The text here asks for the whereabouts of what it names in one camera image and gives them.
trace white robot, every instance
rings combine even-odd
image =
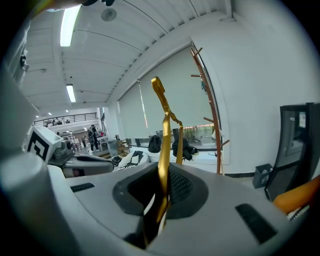
[[[26,149],[40,156],[46,164],[61,168],[66,178],[110,173],[114,169],[111,160],[74,153],[69,140],[46,127],[32,127]]]

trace white ceiling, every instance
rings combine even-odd
[[[205,14],[228,9],[229,0],[115,0],[111,22],[101,19],[100,1],[82,6],[70,47],[60,47],[63,11],[44,12],[31,22],[22,91],[40,112],[103,106],[132,64],[157,40]],[[77,103],[70,103],[73,84]]]

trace orange object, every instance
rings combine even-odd
[[[309,205],[320,188],[320,175],[290,191],[278,195],[273,203],[285,214]]]

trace railing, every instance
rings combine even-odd
[[[34,121],[34,126],[52,127],[76,122],[96,120],[97,113],[73,114]]]

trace window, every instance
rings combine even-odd
[[[183,137],[189,145],[197,149],[215,149],[216,140],[212,138],[214,133],[213,124],[203,124],[183,128]]]
[[[191,147],[195,147],[198,150],[216,150],[216,140],[213,139],[212,135],[214,133],[213,124],[202,124],[196,126],[189,126],[183,128],[183,137],[187,139]],[[157,130],[154,135],[158,135],[163,140],[164,132],[162,130]],[[131,138],[129,139],[129,144],[132,146],[137,146],[140,143],[140,147],[149,146],[149,138]],[[172,143],[179,139],[179,129],[171,130],[171,148]]]
[[[214,125],[204,120],[204,117],[212,118],[208,94],[213,94],[215,100],[205,67],[204,71],[210,91],[205,90],[200,78],[191,77],[191,74],[198,74],[199,70],[189,47],[150,70],[119,100],[124,135],[137,138],[136,145],[139,147],[148,147],[152,135],[158,135],[163,140],[164,112],[151,86],[151,79],[158,76],[165,88],[165,97],[171,110],[185,126],[183,137],[188,140],[189,145],[203,151],[216,150],[216,140],[213,139]],[[171,121],[170,125],[172,145],[179,138],[179,126],[174,121]]]
[[[136,146],[137,142],[135,138],[128,138],[129,145]]]

